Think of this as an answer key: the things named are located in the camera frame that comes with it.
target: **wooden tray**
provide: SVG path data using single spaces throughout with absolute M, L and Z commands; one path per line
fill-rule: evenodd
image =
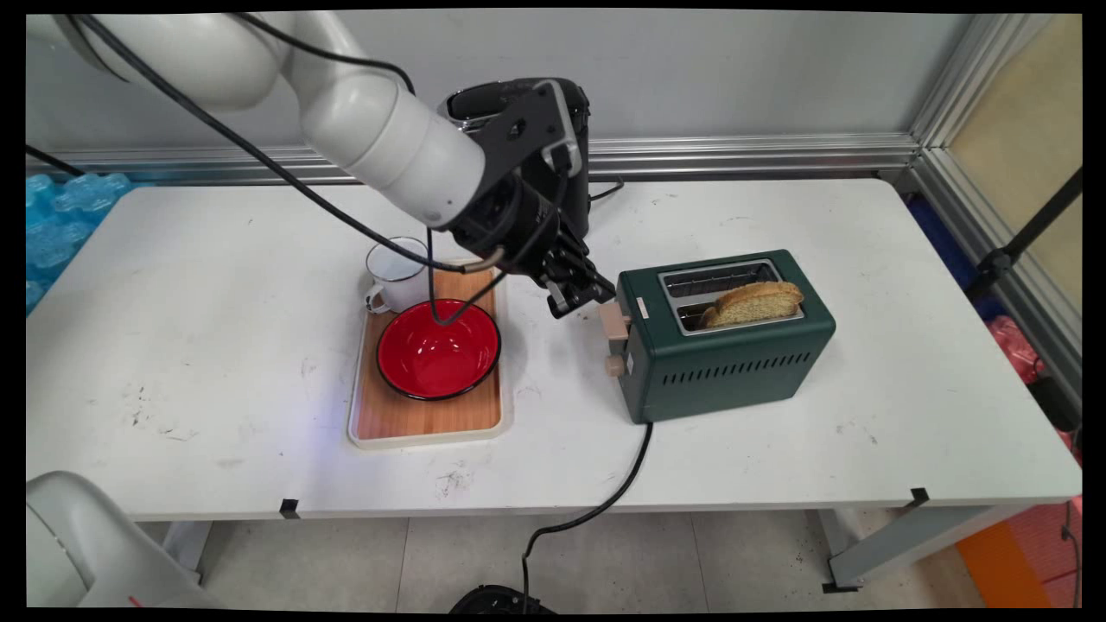
M 435 296 L 468 300 L 493 278 L 493 271 L 476 274 L 438 271 Z M 497 318 L 495 291 L 477 305 Z M 500 395 L 499 363 L 476 388 L 440 402 L 422 402 L 400 395 L 380 376 L 376 342 L 396 314 L 366 311 L 357 381 L 349 401 L 349 438 L 358 447 L 386 448 L 449 443 L 497 436 L 505 428 Z

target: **bread slice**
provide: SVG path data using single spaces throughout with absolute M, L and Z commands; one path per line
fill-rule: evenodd
M 743 324 L 799 312 L 803 292 L 792 283 L 749 283 L 722 294 L 699 319 L 700 329 Z

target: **white mug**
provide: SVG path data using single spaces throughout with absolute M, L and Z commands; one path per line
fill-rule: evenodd
M 389 241 L 426 257 L 426 246 L 415 238 L 390 238 Z M 401 313 L 419 302 L 430 300 L 426 266 L 407 259 L 384 245 L 376 245 L 368 251 L 365 268 L 374 281 L 365 294 L 365 304 L 371 313 Z M 377 296 L 380 297 L 379 304 L 373 301 Z

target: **toaster slot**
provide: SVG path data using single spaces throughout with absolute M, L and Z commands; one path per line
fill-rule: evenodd
M 699 319 L 723 293 L 750 283 L 782 281 L 775 266 L 768 259 L 664 272 L 658 277 L 680 332 L 687 336 L 740 330 L 804 317 L 800 307 L 799 312 L 789 318 L 772 318 L 713 329 L 699 328 Z
M 687 332 L 699 330 L 699 318 L 712 305 L 711 302 L 700 302 L 699 304 L 688 304 L 676 309 L 676 317 L 680 319 L 680 325 Z
M 749 283 L 774 282 L 780 278 L 766 261 L 739 263 L 721 268 L 703 268 L 664 277 L 670 298 L 687 298 L 705 293 L 721 293 Z

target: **toaster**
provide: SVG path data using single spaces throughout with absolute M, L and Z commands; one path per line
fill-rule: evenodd
M 799 311 L 699 328 L 721 294 L 764 281 L 796 286 Z M 611 346 L 607 373 L 639 424 L 786 400 L 836 329 L 786 250 L 622 272 L 616 299 L 599 311 Z

